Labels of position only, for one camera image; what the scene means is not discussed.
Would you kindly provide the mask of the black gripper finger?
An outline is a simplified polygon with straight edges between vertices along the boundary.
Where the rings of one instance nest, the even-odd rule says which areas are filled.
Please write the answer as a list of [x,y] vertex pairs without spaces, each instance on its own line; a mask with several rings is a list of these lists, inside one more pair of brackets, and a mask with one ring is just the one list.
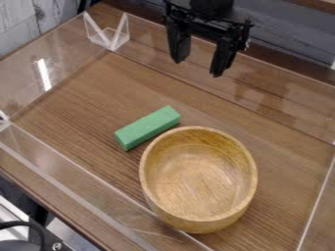
[[216,50],[210,68],[210,73],[214,77],[222,76],[226,69],[231,67],[238,49],[239,45],[237,37],[224,35],[218,40]]
[[179,64],[190,55],[191,33],[184,23],[167,19],[167,44],[172,60]]

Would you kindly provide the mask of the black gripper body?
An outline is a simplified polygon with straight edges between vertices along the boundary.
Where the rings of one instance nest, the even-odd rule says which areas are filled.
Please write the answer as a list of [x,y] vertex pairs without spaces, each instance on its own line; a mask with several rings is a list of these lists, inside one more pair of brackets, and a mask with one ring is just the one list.
[[210,39],[231,36],[246,42],[251,18],[235,9],[235,0],[164,0],[166,20],[186,32]]

